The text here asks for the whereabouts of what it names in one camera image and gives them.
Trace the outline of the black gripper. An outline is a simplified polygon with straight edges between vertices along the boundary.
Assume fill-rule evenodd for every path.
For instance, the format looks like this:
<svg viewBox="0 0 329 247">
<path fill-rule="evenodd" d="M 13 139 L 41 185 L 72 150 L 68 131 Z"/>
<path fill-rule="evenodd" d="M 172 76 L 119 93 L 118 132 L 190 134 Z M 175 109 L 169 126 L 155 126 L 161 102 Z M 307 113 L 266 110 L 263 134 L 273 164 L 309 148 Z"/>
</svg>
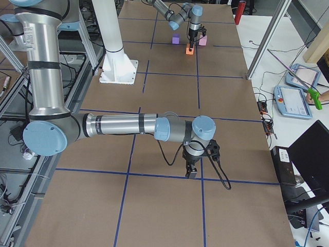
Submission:
<svg viewBox="0 0 329 247">
<path fill-rule="evenodd" d="M 190 143 L 184 146 L 183 158 L 186 161 L 186 174 L 187 179 L 194 179 L 197 175 L 195 163 L 205 156 L 204 148 L 199 143 Z"/>
<path fill-rule="evenodd" d="M 189 28 L 189 30 L 188 30 L 189 50 L 194 49 L 193 41 L 196 41 L 197 35 L 198 35 L 198 30 L 193 30 L 193 29 Z"/>
</svg>

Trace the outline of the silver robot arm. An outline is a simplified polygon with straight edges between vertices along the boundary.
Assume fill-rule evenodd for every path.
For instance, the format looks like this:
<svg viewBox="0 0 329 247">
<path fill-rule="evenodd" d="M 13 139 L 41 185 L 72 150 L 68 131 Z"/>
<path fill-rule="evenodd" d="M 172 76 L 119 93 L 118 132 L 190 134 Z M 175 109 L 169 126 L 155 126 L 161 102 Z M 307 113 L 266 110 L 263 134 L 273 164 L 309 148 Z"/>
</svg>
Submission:
<svg viewBox="0 0 329 247">
<path fill-rule="evenodd" d="M 186 177 L 195 178 L 195 163 L 208 157 L 217 175 L 214 162 L 220 165 L 219 146 L 213 140 L 216 125 L 208 116 L 193 121 L 179 119 L 174 113 L 98 115 L 74 114 L 65 106 L 59 54 L 58 30 L 62 21 L 73 17 L 73 7 L 67 1 L 10 1 L 15 16 L 23 25 L 27 45 L 27 65 L 32 87 L 33 109 L 30 123 L 23 131 L 25 145 L 41 156 L 53 156 L 82 138 L 95 135 L 154 136 L 167 165 L 172 166 L 178 152 L 186 160 Z M 92 1 L 104 48 L 106 50 L 101 83 L 133 84 L 138 61 L 125 54 L 114 1 Z M 184 4 L 175 14 L 163 1 L 147 1 L 176 30 L 189 21 L 189 45 L 196 44 L 197 34 L 205 32 L 200 25 L 203 8 Z M 159 141 L 180 143 L 174 160 L 169 163 Z"/>
<path fill-rule="evenodd" d="M 163 1 L 153 0 L 144 2 L 147 5 L 153 6 L 169 23 L 172 30 L 177 30 L 181 24 L 188 21 L 187 30 L 187 54 L 193 54 L 194 48 L 199 41 L 198 34 L 202 37 L 206 35 L 206 28 L 200 23 L 203 16 L 203 8 L 201 5 L 193 5 L 184 3 L 183 5 L 176 4 L 180 7 L 180 11 L 175 13 L 174 10 L 167 6 Z"/>
</svg>

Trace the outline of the person's hand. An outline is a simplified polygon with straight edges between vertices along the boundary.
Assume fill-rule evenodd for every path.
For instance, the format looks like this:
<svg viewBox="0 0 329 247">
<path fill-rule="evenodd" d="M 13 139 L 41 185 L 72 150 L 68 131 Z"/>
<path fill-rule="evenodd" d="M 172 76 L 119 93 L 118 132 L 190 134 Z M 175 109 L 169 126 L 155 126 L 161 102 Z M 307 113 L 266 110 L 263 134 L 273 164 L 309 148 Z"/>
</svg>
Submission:
<svg viewBox="0 0 329 247">
<path fill-rule="evenodd" d="M 314 100 L 311 98 L 310 93 L 307 93 L 307 94 L 306 94 L 306 101 L 307 101 L 308 104 L 315 104 L 315 103 L 314 103 Z"/>
</svg>

